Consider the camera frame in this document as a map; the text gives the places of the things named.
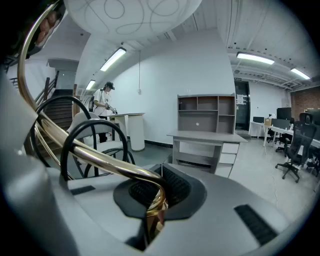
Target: staircase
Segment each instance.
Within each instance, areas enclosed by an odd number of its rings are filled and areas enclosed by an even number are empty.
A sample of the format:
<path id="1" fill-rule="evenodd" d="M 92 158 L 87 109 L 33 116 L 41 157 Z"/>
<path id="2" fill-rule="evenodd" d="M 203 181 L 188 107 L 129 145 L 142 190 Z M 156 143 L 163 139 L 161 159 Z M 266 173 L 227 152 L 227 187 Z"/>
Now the staircase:
<path id="1" fill-rule="evenodd" d="M 55 90 L 52 98 L 62 95 L 73 95 L 73 90 L 62 90 L 58 89 Z M 57 101 L 52 102 L 49 104 L 45 110 L 44 113 L 60 128 L 63 130 L 67 130 L 71 123 L 72 123 L 72 101 L 69 99 L 59 99 Z M 48 144 L 50 149 L 55 155 L 58 155 L 61 153 L 62 148 L 59 147 L 56 143 L 54 143 L 48 136 L 41 133 L 45 142 Z M 43 155 L 43 157 L 49 157 L 49 154 L 47 153 L 46 149 L 42 146 L 40 142 L 38 142 L 38 147 L 40 153 Z"/>

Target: white shirt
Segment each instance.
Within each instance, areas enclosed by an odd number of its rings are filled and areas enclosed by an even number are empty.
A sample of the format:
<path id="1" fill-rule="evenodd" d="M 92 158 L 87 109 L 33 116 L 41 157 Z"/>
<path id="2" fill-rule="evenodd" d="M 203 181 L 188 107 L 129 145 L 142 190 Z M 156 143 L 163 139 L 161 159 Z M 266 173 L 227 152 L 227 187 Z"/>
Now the white shirt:
<path id="1" fill-rule="evenodd" d="M 100 89 L 98 89 L 94 93 L 93 101 L 98 101 L 99 103 L 104 104 L 104 105 L 106 105 L 106 104 L 110 105 L 111 97 L 105 91 L 101 91 Z M 93 113 L 95 113 L 97 116 L 106 117 L 106 116 L 110 116 L 112 114 L 112 111 L 106 110 L 102 106 L 97 107 L 97 105 L 94 105 L 93 106 Z"/>

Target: black cap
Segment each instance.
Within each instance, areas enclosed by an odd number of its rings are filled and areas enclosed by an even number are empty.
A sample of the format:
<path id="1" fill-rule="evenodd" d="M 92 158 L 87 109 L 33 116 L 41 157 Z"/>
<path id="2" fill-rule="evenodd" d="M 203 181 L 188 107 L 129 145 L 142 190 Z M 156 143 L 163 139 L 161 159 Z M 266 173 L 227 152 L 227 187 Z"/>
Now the black cap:
<path id="1" fill-rule="evenodd" d="M 106 82 L 106 84 L 105 84 L 105 86 L 104 87 L 109 87 L 109 88 L 111 88 L 112 90 L 114 90 L 115 89 L 115 87 L 114 87 L 114 83 L 113 82 Z"/>

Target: gray shelving unit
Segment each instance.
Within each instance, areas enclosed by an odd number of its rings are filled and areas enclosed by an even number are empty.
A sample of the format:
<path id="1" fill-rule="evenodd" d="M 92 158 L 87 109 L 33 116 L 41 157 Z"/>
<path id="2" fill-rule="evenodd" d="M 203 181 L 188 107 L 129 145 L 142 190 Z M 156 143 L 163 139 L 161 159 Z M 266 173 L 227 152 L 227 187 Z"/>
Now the gray shelving unit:
<path id="1" fill-rule="evenodd" d="M 234 94 L 178 95 L 178 131 L 235 133 Z"/>

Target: white chair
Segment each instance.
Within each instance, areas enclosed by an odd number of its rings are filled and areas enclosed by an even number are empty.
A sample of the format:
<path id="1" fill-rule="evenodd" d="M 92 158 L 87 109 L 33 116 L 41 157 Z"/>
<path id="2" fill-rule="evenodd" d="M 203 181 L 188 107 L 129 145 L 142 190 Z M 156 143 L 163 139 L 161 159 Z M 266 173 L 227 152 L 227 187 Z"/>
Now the white chair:
<path id="1" fill-rule="evenodd" d="M 92 113 L 92 112 L 89 112 L 90 116 L 92 119 L 100 119 L 96 114 Z M 78 126 L 79 124 L 81 124 L 82 122 L 88 120 L 85 113 L 83 112 L 80 112 L 80 113 L 77 113 L 73 120 L 72 120 L 72 123 L 69 127 L 69 129 L 67 130 L 67 133 L 70 133 L 76 126 Z M 103 125 L 103 124 L 97 124 L 94 126 L 94 129 L 95 129 L 95 133 L 98 135 L 98 134 L 102 134 L 102 133 L 111 133 L 112 132 L 112 128 L 109 127 L 109 126 L 106 126 L 106 125 Z M 81 131 L 79 133 L 79 135 L 76 137 L 77 140 L 79 139 L 84 139 L 86 137 L 90 137 L 90 136 L 93 136 L 93 133 L 92 133 L 92 129 L 91 127 L 88 127 L 86 129 L 84 129 L 83 131 Z M 121 151 L 123 149 L 123 144 L 121 141 L 114 141 L 114 136 L 112 137 L 113 140 L 107 140 L 106 142 L 102 142 L 102 143 L 98 143 L 98 140 L 97 143 L 96 143 L 96 150 L 101 152 L 101 153 L 107 153 L 108 150 L 110 149 L 115 149 L 113 150 L 112 152 L 109 152 L 110 155 L 113 155 L 115 157 L 115 153 L 118 152 L 118 151 Z M 85 144 L 90 146 L 90 147 L 94 147 L 93 145 L 93 140 L 86 140 L 85 141 Z M 81 159 L 78 159 L 76 157 L 73 157 L 74 161 L 75 161 L 75 164 L 81 174 L 81 176 L 83 178 L 86 178 L 88 176 L 88 173 L 91 169 L 91 164 L 87 164 L 86 167 L 85 167 L 85 170 L 83 172 L 83 169 L 81 168 L 81 165 L 83 164 L 86 164 L 85 161 L 81 160 Z M 106 171 L 103 171 L 103 170 L 98 170 L 98 174 L 99 175 L 102 175 L 102 174 L 108 174 L 108 172 Z"/>

